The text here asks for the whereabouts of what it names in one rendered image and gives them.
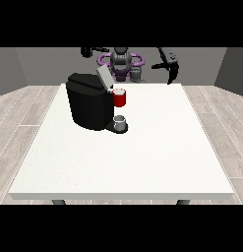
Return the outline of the red pod holder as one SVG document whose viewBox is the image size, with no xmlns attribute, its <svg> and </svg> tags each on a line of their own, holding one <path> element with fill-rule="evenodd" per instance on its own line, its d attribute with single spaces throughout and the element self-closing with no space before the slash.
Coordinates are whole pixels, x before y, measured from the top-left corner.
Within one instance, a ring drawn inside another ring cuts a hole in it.
<svg viewBox="0 0 243 252">
<path fill-rule="evenodd" d="M 112 91 L 113 105 L 122 107 L 126 104 L 126 91 L 123 89 L 115 89 Z"/>
</svg>

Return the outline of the black coffee machine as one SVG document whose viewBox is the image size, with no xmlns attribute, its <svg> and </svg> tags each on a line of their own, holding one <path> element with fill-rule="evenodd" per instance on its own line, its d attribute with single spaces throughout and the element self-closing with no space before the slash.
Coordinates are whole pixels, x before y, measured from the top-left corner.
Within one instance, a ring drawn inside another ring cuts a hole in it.
<svg viewBox="0 0 243 252">
<path fill-rule="evenodd" d="M 116 134 L 128 131 L 114 129 L 114 108 L 111 87 L 107 90 L 100 77 L 92 74 L 74 73 L 68 77 L 66 90 L 73 120 L 79 126 L 94 131 L 109 130 Z"/>
</svg>

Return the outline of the pale grey machine lid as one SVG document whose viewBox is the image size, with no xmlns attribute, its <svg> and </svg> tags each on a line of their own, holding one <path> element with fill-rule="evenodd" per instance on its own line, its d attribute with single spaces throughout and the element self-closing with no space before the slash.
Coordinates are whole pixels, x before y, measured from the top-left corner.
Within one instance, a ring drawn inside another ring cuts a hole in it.
<svg viewBox="0 0 243 252">
<path fill-rule="evenodd" d="M 109 90 L 115 83 L 106 65 L 102 65 L 96 69 L 98 76 L 100 77 L 104 87 Z"/>
</svg>

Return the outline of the small grey cup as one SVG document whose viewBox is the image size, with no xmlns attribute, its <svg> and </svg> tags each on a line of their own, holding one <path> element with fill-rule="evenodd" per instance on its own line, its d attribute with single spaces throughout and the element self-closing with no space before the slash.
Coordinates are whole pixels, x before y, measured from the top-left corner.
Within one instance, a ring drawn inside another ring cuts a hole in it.
<svg viewBox="0 0 243 252">
<path fill-rule="evenodd" d="M 126 119 L 123 115 L 116 115 L 113 118 L 114 129 L 117 131 L 122 131 L 126 127 Z"/>
</svg>

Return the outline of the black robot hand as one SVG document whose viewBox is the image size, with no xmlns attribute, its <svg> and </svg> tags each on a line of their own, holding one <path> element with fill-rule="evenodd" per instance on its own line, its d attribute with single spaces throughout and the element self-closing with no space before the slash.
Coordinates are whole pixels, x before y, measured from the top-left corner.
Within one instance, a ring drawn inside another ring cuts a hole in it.
<svg viewBox="0 0 243 252">
<path fill-rule="evenodd" d="M 95 51 L 108 52 L 107 48 L 104 47 L 82 47 L 81 54 L 84 58 L 91 58 Z"/>
<path fill-rule="evenodd" d="M 177 63 L 159 63 L 152 65 L 153 69 L 166 69 L 169 72 L 167 84 L 170 85 L 178 75 L 179 65 Z"/>
</svg>

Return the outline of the small grey coffee pod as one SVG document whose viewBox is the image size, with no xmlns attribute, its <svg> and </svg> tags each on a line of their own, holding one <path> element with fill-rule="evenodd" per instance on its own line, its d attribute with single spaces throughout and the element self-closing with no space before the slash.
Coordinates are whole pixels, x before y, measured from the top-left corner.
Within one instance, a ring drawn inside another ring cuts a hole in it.
<svg viewBox="0 0 243 252">
<path fill-rule="evenodd" d="M 140 67 L 132 67 L 130 70 L 130 80 L 138 83 L 141 80 L 142 69 Z"/>
</svg>

